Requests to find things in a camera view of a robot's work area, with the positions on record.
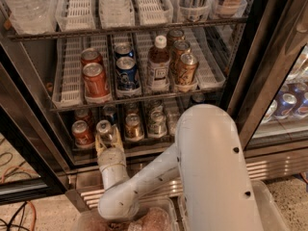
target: bottle label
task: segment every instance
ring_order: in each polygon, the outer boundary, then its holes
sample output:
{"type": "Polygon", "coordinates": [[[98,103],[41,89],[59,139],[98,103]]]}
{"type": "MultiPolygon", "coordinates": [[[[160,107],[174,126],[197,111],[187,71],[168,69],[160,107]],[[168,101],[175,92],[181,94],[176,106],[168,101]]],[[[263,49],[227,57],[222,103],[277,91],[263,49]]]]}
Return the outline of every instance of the bottle label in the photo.
{"type": "Polygon", "coordinates": [[[148,61],[147,85],[151,87],[165,86],[167,83],[167,72],[170,60],[165,63],[155,64],[148,61]]]}

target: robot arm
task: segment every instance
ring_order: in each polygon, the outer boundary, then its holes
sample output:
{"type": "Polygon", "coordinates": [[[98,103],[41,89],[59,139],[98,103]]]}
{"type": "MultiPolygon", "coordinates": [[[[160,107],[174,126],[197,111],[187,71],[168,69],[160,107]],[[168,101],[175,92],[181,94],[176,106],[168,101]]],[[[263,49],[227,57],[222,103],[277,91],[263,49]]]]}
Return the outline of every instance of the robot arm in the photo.
{"type": "Polygon", "coordinates": [[[132,219],[139,198],[179,174],[191,230],[263,230],[236,125],[226,112],[211,105],[185,111],[175,144],[133,178],[123,173],[100,198],[98,211],[108,220],[132,219]]]}

